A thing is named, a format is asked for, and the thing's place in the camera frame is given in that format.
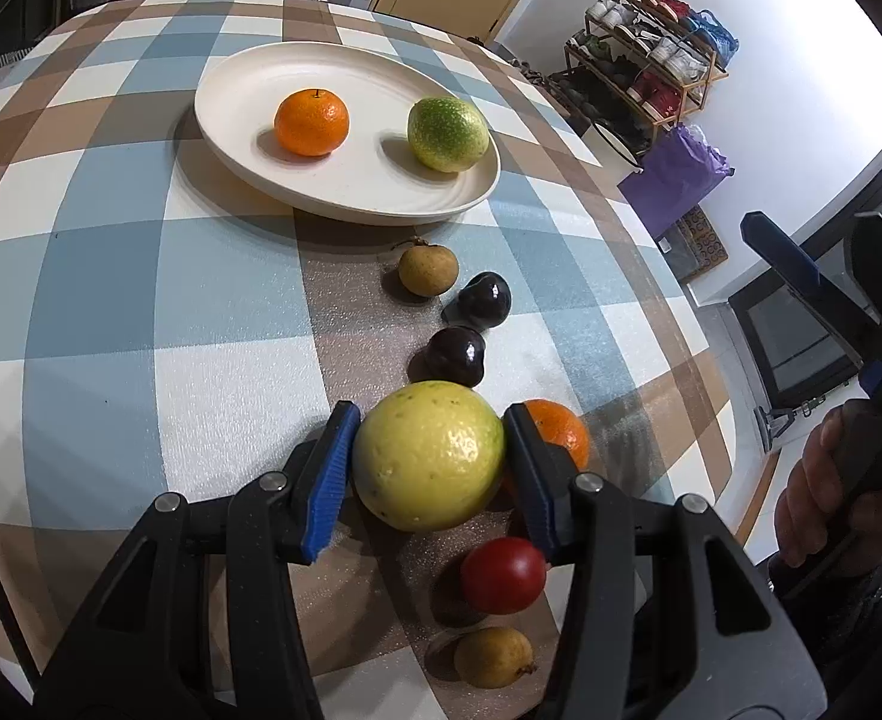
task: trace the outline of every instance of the oval plate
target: oval plate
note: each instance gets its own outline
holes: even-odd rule
[[[301,89],[334,92],[348,107],[344,143],[324,157],[278,145],[274,115]],[[236,175],[310,213],[365,224],[438,221],[480,203],[497,184],[494,140],[470,170],[425,167],[407,143],[407,114],[425,97],[450,97],[420,71],[333,43],[272,43],[207,70],[194,112],[208,145]]]

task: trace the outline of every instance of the purple bag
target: purple bag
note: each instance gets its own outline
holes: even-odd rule
[[[641,166],[617,187],[655,240],[735,172],[699,127],[684,124],[660,135]]]

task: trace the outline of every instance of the human hand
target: human hand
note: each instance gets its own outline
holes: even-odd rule
[[[805,443],[801,460],[774,509],[774,532],[781,557],[796,568],[828,541],[825,523],[841,505],[841,476],[833,452],[841,442],[841,407],[831,409]],[[833,576],[866,574],[882,561],[882,490],[865,493],[852,504],[848,524],[855,541],[838,559]]]

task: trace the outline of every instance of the metal screw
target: metal screw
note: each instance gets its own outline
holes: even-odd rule
[[[181,497],[178,493],[161,493],[154,499],[154,508],[163,514],[173,512],[181,505]]]
[[[585,471],[574,477],[574,485],[585,493],[595,494],[604,488],[604,480],[592,471]]]
[[[257,483],[266,493],[279,493],[287,487],[287,477],[281,471],[269,471]]]
[[[708,511],[708,502],[697,493],[682,495],[681,505],[692,514],[704,514]]]

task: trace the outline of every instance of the table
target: table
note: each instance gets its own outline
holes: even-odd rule
[[[201,139],[194,89],[224,56],[278,40],[375,50],[476,103],[502,156],[494,194],[451,223],[378,228],[242,183]],[[233,493],[338,399],[367,410],[406,384],[442,326],[439,301],[382,285],[415,233],[457,254],[459,285],[486,269],[511,285],[478,386],[499,413],[565,403],[624,490],[713,501],[731,474],[728,396],[663,258],[602,184],[515,69],[423,25],[310,1],[140,0],[44,38],[0,87],[0,572],[40,664],[154,496]],[[538,700],[564,569],[502,621],[534,643],[536,675],[479,694],[435,656],[463,625],[438,601],[442,567],[504,533],[507,509],[408,536],[346,500],[332,546],[292,567],[329,717],[507,718]],[[226,688],[223,622],[214,638]]]

